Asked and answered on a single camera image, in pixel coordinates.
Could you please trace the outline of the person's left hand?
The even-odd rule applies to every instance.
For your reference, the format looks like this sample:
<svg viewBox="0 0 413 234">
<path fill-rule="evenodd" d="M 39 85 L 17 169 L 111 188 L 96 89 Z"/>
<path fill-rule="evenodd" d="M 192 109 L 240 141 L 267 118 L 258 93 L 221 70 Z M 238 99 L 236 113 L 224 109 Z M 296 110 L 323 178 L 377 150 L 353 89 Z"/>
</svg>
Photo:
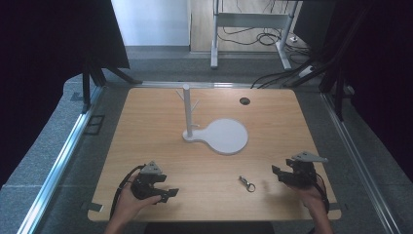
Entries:
<svg viewBox="0 0 413 234">
<path fill-rule="evenodd" d="M 121 190 L 115 212 L 110 221 L 117 225 L 126 225 L 132 221 L 138 213 L 147 206 L 154 205 L 161 200 L 160 195 L 143 200 L 134 197 L 131 192 L 131 183 L 128 182 Z"/>
</svg>

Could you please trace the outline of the aluminium floor rail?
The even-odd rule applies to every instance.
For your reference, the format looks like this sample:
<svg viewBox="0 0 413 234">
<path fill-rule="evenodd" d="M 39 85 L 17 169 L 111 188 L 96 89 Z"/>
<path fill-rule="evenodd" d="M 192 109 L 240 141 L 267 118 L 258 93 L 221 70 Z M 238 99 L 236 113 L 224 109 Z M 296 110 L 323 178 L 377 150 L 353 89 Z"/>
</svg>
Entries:
<svg viewBox="0 0 413 234">
<path fill-rule="evenodd" d="M 70 134 L 68 135 L 63 147 L 60 149 L 56 160 L 50 169 L 43 185 L 41 186 L 36 198 L 28 210 L 23 222 L 21 223 L 17 234 L 34 234 L 41 218 L 43 217 L 50 201 L 56 191 L 57 185 L 70 161 L 72 154 L 80 142 L 81 135 L 87 127 L 96 104 L 102 95 L 103 89 L 96 87 L 92 92 L 91 107 L 85 113 L 81 113 Z"/>
<path fill-rule="evenodd" d="M 334 104 L 332 99 L 326 95 L 321 94 L 325 108 L 327 109 L 329 116 L 338 132 L 339 137 L 342 139 L 343 144 L 348 152 L 348 155 L 357 171 L 357 175 L 367 193 L 367 196 L 382 223 L 386 234 L 401 234 L 401 231 L 396 223 L 393 213 L 386 202 L 383 194 L 381 193 L 375 179 L 367 169 L 364 161 L 361 158 L 353 138 L 351 137 L 346 125 L 337 116 L 334 110 Z"/>
<path fill-rule="evenodd" d="M 169 82 L 169 81 L 143 81 L 141 84 L 134 84 L 137 88 L 182 88 L 185 84 L 190 88 L 200 89 L 250 89 L 252 84 L 231 83 L 231 82 Z"/>
</svg>

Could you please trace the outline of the white tree-shaped jewelry stand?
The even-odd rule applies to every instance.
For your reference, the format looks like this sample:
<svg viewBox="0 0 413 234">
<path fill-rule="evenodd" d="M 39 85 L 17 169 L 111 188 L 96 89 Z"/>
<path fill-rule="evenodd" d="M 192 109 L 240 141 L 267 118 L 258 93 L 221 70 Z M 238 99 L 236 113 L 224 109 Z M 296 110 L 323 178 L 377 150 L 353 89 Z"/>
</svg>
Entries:
<svg viewBox="0 0 413 234">
<path fill-rule="evenodd" d="M 201 142 L 221 155 L 235 155 L 248 143 L 248 130 L 237 118 L 225 115 L 227 104 L 217 90 L 193 89 L 183 84 L 175 91 L 183 102 L 186 142 Z"/>
</svg>

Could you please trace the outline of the white power strip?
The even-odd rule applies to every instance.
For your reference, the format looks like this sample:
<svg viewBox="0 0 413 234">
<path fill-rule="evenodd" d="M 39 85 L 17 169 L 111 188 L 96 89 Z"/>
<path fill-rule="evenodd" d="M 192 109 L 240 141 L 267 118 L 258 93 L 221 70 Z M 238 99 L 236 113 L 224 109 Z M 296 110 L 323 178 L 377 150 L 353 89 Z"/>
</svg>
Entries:
<svg viewBox="0 0 413 234">
<path fill-rule="evenodd" d="M 299 77 L 303 78 L 304 76 L 312 73 L 314 70 L 315 70 L 315 68 L 312 65 L 309 65 L 299 73 Z"/>
</svg>

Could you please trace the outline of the black tripod stand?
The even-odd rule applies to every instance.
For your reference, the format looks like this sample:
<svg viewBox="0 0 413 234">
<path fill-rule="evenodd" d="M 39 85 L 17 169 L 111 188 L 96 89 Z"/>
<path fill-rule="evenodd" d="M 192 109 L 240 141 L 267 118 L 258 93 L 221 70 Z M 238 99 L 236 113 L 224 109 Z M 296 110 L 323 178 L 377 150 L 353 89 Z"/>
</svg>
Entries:
<svg viewBox="0 0 413 234">
<path fill-rule="evenodd" d="M 374 0 L 335 0 L 339 3 L 349 3 L 353 8 L 345 11 L 343 21 L 336 33 L 323 47 L 311 57 L 311 61 L 321 60 L 322 65 L 303 78 L 287 84 L 288 88 L 296 88 L 323 74 L 319 83 L 319 90 L 328 93 L 335 88 L 334 111 L 340 121 L 342 116 L 342 99 L 344 97 L 343 60 L 351 46 L 361 23 L 368 14 Z"/>
<path fill-rule="evenodd" d="M 98 87 L 103 87 L 106 84 L 106 78 L 102 71 L 103 68 L 108 69 L 110 72 L 130 84 L 142 84 L 142 81 L 130 77 L 130 75 L 126 74 L 120 68 L 103 59 L 95 57 L 86 58 L 83 64 L 82 73 L 83 114 L 87 113 L 92 106 L 90 80 L 93 80 L 94 84 Z"/>
</svg>

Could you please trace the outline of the white metal desk frame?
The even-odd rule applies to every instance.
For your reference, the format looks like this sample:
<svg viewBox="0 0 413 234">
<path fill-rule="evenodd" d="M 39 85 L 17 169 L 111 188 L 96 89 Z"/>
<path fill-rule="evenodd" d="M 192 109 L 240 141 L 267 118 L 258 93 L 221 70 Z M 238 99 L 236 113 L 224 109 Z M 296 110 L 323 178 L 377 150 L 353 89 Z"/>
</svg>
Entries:
<svg viewBox="0 0 413 234">
<path fill-rule="evenodd" d="M 276 43 L 282 66 L 285 70 L 291 70 L 291 64 L 285 53 L 286 41 L 292 26 L 298 2 L 294 1 L 288 14 L 250 14 L 250 13 L 224 13 L 219 11 L 220 0 L 213 0 L 213 33 L 210 49 L 210 67 L 218 67 L 218 28 L 274 28 L 282 31 L 282 38 Z"/>
</svg>

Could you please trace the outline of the black curtain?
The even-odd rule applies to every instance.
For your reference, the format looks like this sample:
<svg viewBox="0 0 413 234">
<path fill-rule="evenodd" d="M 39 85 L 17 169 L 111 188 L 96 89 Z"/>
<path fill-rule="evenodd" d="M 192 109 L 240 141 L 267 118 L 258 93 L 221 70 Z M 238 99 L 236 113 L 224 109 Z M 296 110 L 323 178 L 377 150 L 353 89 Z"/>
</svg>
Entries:
<svg viewBox="0 0 413 234">
<path fill-rule="evenodd" d="M 0 0 L 0 187 L 90 60 L 129 66 L 112 0 Z"/>
<path fill-rule="evenodd" d="M 294 33 L 338 63 L 352 104 L 413 182 L 413 0 L 303 0 Z"/>
</svg>

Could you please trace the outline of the person's right hand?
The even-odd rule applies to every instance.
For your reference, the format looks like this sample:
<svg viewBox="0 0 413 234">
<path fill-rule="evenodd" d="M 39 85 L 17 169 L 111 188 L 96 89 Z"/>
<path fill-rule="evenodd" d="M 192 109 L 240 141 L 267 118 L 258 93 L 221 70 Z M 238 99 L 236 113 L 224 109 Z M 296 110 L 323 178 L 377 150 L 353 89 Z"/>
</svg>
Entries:
<svg viewBox="0 0 413 234">
<path fill-rule="evenodd" d="M 303 205 L 309 210 L 310 215 L 327 214 L 322 196 L 314 186 L 310 188 L 291 186 L 291 189 L 298 195 Z"/>
</svg>

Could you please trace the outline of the person's dark clothing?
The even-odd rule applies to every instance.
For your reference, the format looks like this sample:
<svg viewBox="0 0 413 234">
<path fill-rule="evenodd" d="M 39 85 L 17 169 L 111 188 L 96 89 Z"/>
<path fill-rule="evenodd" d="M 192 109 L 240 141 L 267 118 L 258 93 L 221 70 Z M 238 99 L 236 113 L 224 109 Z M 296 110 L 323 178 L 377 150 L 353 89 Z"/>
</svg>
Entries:
<svg viewBox="0 0 413 234">
<path fill-rule="evenodd" d="M 275 234 L 270 222 L 153 222 L 144 234 Z"/>
</svg>

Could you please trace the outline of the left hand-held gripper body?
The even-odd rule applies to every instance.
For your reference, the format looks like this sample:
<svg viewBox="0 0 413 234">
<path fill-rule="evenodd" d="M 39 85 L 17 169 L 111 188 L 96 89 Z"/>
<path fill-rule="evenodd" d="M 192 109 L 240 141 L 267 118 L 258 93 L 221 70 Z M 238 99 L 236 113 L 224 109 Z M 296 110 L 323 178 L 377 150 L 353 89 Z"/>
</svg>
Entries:
<svg viewBox="0 0 413 234">
<path fill-rule="evenodd" d="M 158 196 L 157 190 L 153 183 L 155 175 L 162 175 L 163 172 L 160 167 L 151 161 L 148 164 L 138 167 L 140 172 L 136 178 L 132 181 L 131 192 L 133 196 L 139 200 L 143 200 L 149 197 Z"/>
</svg>

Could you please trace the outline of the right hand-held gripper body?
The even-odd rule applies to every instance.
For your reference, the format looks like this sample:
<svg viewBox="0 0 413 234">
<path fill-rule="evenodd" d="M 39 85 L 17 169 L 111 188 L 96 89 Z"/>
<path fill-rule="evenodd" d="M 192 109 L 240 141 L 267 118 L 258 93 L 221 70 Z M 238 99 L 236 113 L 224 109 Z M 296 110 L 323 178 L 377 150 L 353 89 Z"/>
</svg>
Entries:
<svg viewBox="0 0 413 234">
<path fill-rule="evenodd" d="M 314 163 L 327 163 L 328 159 L 303 151 L 293 155 L 290 159 L 286 159 L 285 162 L 292 169 L 289 174 L 294 180 L 292 186 L 308 188 L 317 181 Z"/>
</svg>

